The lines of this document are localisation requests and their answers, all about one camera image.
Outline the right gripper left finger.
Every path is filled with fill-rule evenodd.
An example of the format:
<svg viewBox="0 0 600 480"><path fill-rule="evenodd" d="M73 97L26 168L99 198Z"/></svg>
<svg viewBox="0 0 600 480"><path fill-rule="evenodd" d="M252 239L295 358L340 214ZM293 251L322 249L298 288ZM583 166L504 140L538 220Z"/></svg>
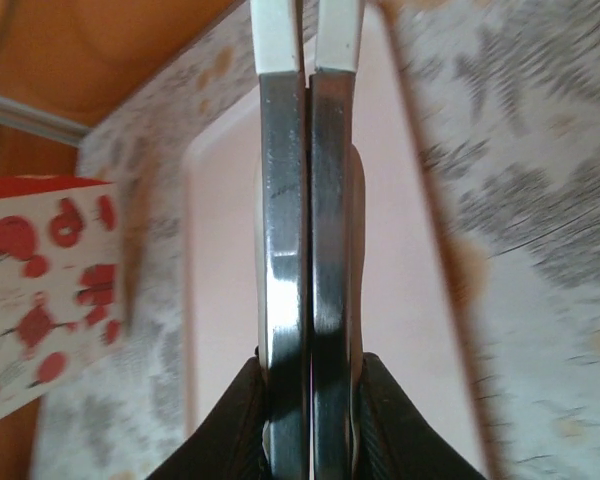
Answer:
<svg viewBox="0 0 600 480"><path fill-rule="evenodd" d="M250 4L261 122L255 233L259 359L268 404L263 444L274 479L306 479L310 470L302 8L300 1Z"/></svg>

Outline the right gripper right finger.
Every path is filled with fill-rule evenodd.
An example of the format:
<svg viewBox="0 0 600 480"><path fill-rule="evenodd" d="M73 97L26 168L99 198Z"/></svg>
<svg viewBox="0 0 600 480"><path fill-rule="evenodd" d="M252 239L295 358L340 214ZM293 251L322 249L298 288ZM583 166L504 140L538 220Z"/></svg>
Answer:
<svg viewBox="0 0 600 480"><path fill-rule="evenodd" d="M361 185L352 142L364 6L319 4L310 77L313 474L352 479L359 456L361 265L354 209Z"/></svg>

